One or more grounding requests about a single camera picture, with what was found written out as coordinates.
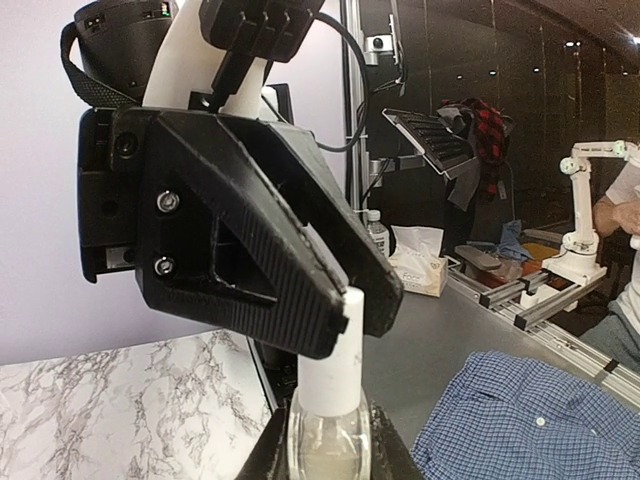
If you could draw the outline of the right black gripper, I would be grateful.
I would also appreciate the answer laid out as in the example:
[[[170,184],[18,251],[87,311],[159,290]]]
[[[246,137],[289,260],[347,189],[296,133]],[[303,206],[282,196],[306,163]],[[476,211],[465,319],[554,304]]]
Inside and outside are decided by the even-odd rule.
[[[136,270],[154,310],[312,359],[346,329],[342,285],[216,116],[86,111],[77,219],[85,280]]]

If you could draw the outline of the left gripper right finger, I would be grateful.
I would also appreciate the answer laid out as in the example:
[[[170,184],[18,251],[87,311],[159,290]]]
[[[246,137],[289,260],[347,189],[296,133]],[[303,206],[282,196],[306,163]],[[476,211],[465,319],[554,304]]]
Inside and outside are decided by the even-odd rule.
[[[386,411],[369,405],[372,480],[423,480],[409,450]]]

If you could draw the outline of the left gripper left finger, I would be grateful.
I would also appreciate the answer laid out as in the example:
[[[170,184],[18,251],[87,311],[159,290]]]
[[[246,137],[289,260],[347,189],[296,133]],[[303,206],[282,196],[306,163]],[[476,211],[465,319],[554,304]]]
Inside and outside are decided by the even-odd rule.
[[[236,480],[286,480],[289,478],[287,462],[287,427],[289,410],[275,410],[250,452]]]

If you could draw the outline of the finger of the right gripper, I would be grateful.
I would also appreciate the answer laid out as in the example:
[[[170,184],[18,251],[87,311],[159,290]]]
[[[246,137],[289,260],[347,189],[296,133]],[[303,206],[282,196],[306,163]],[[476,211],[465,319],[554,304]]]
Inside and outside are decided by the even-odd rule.
[[[312,225],[346,274],[365,294],[364,332],[393,327],[403,286],[327,166],[312,133],[281,122],[224,116],[229,128],[304,225]]]

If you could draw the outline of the clear nail polish bottle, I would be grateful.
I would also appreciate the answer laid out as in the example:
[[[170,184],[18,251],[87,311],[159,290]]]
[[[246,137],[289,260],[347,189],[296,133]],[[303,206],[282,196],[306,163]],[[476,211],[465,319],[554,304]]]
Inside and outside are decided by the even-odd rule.
[[[368,479],[371,440],[365,395],[353,411],[325,417],[303,408],[295,393],[287,421],[287,475],[290,479]]]

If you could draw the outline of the white nail polish cap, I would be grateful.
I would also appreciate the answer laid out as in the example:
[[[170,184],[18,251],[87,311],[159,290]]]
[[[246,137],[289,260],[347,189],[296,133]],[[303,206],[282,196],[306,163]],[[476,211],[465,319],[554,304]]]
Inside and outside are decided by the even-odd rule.
[[[298,357],[298,401],[320,417],[341,417],[360,405],[364,293],[348,287],[343,296],[348,323],[331,355],[322,360]]]

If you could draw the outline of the small white robot arm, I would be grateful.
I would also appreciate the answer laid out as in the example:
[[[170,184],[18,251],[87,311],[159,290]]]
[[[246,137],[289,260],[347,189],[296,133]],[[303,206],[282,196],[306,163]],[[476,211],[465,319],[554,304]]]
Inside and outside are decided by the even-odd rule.
[[[597,263],[599,237],[593,226],[590,178],[592,159],[620,159],[634,167],[639,166],[639,146],[624,140],[578,142],[571,154],[562,159],[560,170],[572,182],[574,224],[572,232],[562,237],[560,253],[543,262],[542,270],[499,288],[489,290],[474,301],[467,299],[454,311],[470,322],[480,322],[484,317],[506,319],[504,313],[495,308],[510,301],[518,293],[525,291],[535,294],[542,284],[551,277],[561,277],[572,283],[564,291],[538,301],[535,305],[515,315],[512,329],[519,331],[520,337],[526,332],[539,328],[541,323],[577,302],[602,280],[606,269]],[[375,404],[369,407],[371,413],[371,479],[420,479],[414,461],[391,419],[383,408]],[[275,410],[274,417],[240,473],[239,479],[287,479],[288,466],[288,421],[289,408]]]

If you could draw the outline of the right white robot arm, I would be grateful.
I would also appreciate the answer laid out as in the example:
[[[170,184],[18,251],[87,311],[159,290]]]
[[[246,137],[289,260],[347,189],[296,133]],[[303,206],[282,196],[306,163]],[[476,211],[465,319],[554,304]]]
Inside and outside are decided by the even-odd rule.
[[[312,359],[393,326],[403,287],[313,134],[259,116],[318,1],[95,1],[60,39],[79,129],[83,275],[133,271],[154,310]]]

